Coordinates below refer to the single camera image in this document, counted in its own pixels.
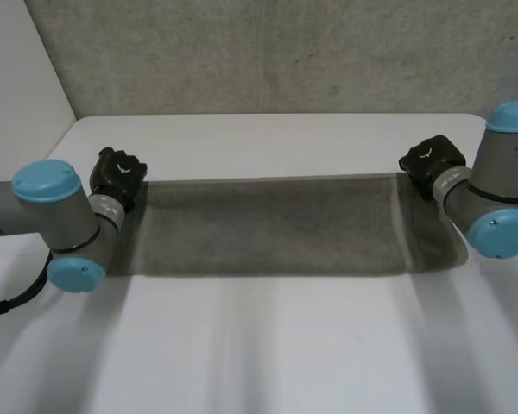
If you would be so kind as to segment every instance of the gray fabric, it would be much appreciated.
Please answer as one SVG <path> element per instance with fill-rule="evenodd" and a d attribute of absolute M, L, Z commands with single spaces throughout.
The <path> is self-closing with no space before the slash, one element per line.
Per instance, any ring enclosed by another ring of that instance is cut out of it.
<path fill-rule="evenodd" d="M 138 202 L 110 274 L 391 275 L 466 258 L 403 174 L 154 182 Z"/>

